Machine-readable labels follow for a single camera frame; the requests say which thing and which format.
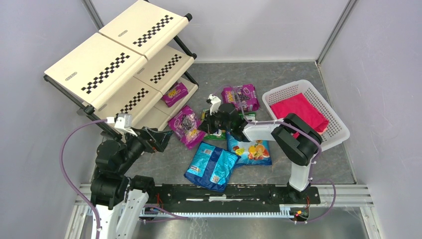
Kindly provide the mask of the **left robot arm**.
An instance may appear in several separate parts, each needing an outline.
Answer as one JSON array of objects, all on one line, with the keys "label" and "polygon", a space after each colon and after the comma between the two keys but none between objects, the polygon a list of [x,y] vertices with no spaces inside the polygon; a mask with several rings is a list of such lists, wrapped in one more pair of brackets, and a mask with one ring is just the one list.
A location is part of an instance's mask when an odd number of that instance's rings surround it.
[{"label": "left robot arm", "polygon": [[125,174],[143,153],[163,152],[173,131],[143,127],[126,133],[124,140],[108,139],[97,148],[96,171],[91,183],[94,206],[93,237],[129,239],[147,201],[156,192],[152,177]]}]

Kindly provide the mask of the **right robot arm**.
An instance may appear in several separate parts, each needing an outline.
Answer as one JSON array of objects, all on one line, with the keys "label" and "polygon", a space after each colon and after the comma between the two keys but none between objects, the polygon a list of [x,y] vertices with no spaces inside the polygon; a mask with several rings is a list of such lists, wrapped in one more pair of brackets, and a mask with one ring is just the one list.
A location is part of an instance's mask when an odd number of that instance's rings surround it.
[{"label": "right robot arm", "polygon": [[322,152],[320,134],[294,113],[273,121],[248,120],[234,104],[224,103],[206,112],[199,129],[206,133],[225,130],[243,142],[276,142],[292,163],[288,186],[298,192],[308,188],[311,162]]}]

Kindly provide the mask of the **purple grape candy bag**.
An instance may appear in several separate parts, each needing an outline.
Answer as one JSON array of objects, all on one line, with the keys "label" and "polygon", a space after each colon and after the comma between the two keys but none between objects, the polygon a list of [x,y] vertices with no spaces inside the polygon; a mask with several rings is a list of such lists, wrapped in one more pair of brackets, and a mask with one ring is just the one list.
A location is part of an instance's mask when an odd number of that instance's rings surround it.
[{"label": "purple grape candy bag", "polygon": [[260,107],[253,84],[246,84],[236,87],[226,87],[223,89],[222,101],[224,103],[233,103],[238,112],[254,112]]},{"label": "purple grape candy bag", "polygon": [[188,105],[182,107],[181,110],[168,121],[170,129],[188,149],[194,148],[206,135],[204,131],[199,129],[200,124],[201,120]]}]

